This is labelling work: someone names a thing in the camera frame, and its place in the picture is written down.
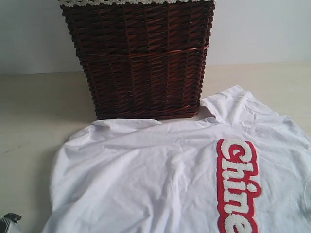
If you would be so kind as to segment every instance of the white wall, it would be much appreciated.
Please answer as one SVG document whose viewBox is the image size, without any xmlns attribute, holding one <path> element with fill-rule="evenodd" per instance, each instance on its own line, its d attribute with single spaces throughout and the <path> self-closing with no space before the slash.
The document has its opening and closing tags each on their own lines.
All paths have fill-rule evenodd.
<svg viewBox="0 0 311 233">
<path fill-rule="evenodd" d="M 310 0 L 218 0 L 208 64 L 311 60 Z M 0 73 L 81 71 L 57 0 L 0 1 Z"/>
</svg>

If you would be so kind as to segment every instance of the beige tabletop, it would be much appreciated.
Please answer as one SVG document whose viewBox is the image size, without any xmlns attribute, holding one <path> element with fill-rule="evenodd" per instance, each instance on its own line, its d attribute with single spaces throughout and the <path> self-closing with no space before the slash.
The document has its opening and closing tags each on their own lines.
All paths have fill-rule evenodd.
<svg viewBox="0 0 311 233">
<path fill-rule="evenodd" d="M 207 67 L 202 97 L 234 85 L 311 135 L 311 62 Z M 24 233 L 42 230 L 53 157 L 94 120 L 83 73 L 0 76 L 0 215 L 21 214 Z"/>
</svg>

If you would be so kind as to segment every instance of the wicker basket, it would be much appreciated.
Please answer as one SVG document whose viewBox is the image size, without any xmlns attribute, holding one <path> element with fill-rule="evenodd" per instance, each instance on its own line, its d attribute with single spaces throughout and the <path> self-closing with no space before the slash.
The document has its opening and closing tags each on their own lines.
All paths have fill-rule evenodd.
<svg viewBox="0 0 311 233">
<path fill-rule="evenodd" d="M 198 112 L 214 2 L 61 8 L 98 119 Z"/>
</svg>

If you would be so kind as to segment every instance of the white lace trim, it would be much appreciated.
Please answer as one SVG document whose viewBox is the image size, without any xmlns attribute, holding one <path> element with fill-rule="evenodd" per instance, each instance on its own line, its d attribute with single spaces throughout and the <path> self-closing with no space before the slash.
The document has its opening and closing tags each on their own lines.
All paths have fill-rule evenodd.
<svg viewBox="0 0 311 233">
<path fill-rule="evenodd" d="M 163 3 L 167 2 L 168 4 L 171 4 L 171 3 L 176 3 L 178 1 L 188 2 L 188 1 L 200 1 L 200 0 L 58 0 L 58 1 L 61 5 L 73 7 L 75 5 L 86 6 L 87 4 L 97 6 L 101 3 L 106 4 L 106 5 L 112 5 L 113 3 L 115 3 L 115 4 L 126 4 L 126 3 L 150 4 L 150 3 L 154 2 L 154 3 L 158 3 L 158 4 L 163 4 Z"/>
</svg>

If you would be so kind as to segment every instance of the t-shirt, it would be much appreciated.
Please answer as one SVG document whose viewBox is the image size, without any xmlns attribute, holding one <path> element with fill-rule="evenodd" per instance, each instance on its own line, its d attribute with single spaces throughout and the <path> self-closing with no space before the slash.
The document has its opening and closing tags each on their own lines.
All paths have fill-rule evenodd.
<svg viewBox="0 0 311 233">
<path fill-rule="evenodd" d="M 58 151 L 43 233 L 310 233 L 311 141 L 235 86 L 214 117 L 93 122 Z"/>
</svg>

